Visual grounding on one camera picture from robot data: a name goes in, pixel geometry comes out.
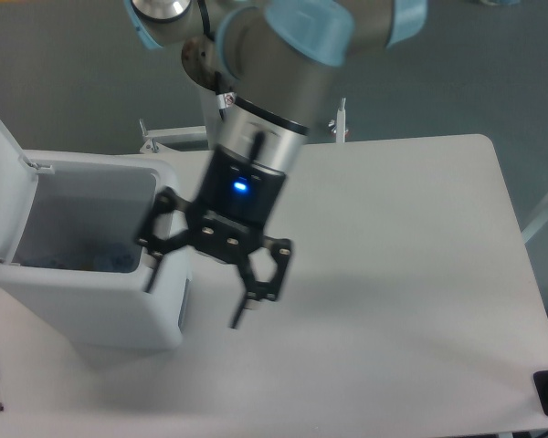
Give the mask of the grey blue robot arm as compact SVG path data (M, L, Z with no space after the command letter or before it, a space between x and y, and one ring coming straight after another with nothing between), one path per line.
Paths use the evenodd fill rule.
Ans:
M169 187L155 196L136 235L156 260L193 247L233 265L244 287L232 319L251 301L277 301L292 257L286 238L266 235L270 214L346 58L418 34L425 1L128 1L143 44L198 37L215 48L225 112L197 195Z

